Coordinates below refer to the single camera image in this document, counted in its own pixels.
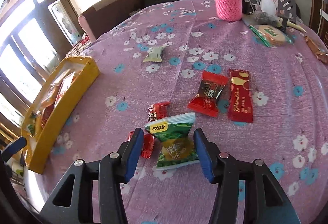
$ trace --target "blue gripper pad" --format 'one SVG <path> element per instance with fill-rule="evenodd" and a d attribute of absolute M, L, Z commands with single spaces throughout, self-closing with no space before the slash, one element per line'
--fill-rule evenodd
<path fill-rule="evenodd" d="M 126 161 L 126 173 L 124 175 L 124 178 L 127 182 L 130 181 L 130 179 L 134 176 L 134 172 L 136 171 L 139 156 L 143 146 L 143 139 L 144 139 L 143 130 L 140 128 L 136 128 L 129 143 L 130 145 L 134 141 L 131 152 L 127 157 L 127 161 Z"/>
<path fill-rule="evenodd" d="M 209 182 L 212 183 L 212 181 L 214 180 L 214 174 L 212 170 L 212 160 L 205 146 L 207 139 L 204 136 L 203 132 L 200 132 L 199 130 L 201 131 L 201 129 L 197 129 L 194 131 L 194 144 L 196 148 L 196 153 L 198 155 L 205 178 L 207 178 Z"/>

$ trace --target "metal screw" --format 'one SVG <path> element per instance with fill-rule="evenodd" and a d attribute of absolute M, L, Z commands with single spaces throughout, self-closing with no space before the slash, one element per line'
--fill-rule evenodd
<path fill-rule="evenodd" d="M 258 166 L 263 166 L 264 162 L 260 159 L 257 159 L 257 160 L 255 160 L 255 164 L 258 165 Z"/>
<path fill-rule="evenodd" d="M 226 152 L 221 152 L 221 153 L 219 154 L 219 156 L 220 156 L 221 158 L 228 158 L 228 157 L 229 157 L 229 154 L 226 153 Z"/>
<path fill-rule="evenodd" d="M 76 160 L 74 162 L 74 165 L 76 165 L 77 167 L 81 166 L 83 164 L 83 160 L 79 159 L 79 160 Z"/>
<path fill-rule="evenodd" d="M 113 153 L 110 153 L 110 154 L 109 154 L 109 157 L 112 158 L 112 159 L 116 159 L 116 158 L 119 157 L 119 155 L 120 155 L 120 154 L 119 154 L 118 152 L 113 152 Z"/>

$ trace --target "green snack packet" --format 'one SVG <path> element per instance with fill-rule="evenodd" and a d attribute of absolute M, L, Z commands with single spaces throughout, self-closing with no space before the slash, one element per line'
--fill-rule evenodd
<path fill-rule="evenodd" d="M 156 169 L 180 168 L 199 163 L 194 143 L 188 133 L 196 119 L 195 113 L 186 113 L 149 122 L 146 131 L 161 141 L 162 150 Z"/>
<path fill-rule="evenodd" d="M 147 62 L 147 61 L 162 62 L 161 53 L 164 48 L 165 46 L 149 48 L 149 54 L 146 56 L 143 62 Z"/>

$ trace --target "green packaging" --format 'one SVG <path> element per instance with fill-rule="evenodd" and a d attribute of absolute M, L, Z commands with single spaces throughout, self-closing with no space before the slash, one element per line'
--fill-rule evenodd
<path fill-rule="evenodd" d="M 194 143 L 188 133 L 196 119 L 195 113 L 186 113 L 149 122 L 145 129 L 161 141 L 162 149 L 156 169 L 180 168 L 199 163 Z"/>

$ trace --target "red snack bar packet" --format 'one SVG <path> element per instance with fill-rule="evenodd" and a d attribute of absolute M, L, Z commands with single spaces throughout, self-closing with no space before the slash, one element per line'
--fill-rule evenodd
<path fill-rule="evenodd" d="M 166 107 L 170 102 L 155 103 L 148 108 L 148 122 L 168 117 Z"/>
<path fill-rule="evenodd" d="M 216 104 L 227 82 L 228 78 L 223 75 L 203 71 L 198 93 L 187 108 L 210 117 L 217 117 L 219 110 Z"/>
<path fill-rule="evenodd" d="M 253 123 L 253 108 L 249 93 L 249 72 L 230 69 L 229 74 L 231 77 L 231 98 L 228 118 L 232 121 Z"/>
<path fill-rule="evenodd" d="M 129 133 L 128 141 L 131 140 L 133 133 L 134 132 Z M 151 134 L 144 134 L 144 144 L 142 146 L 140 156 L 143 158 L 150 158 L 154 148 L 154 140 L 154 136 Z"/>

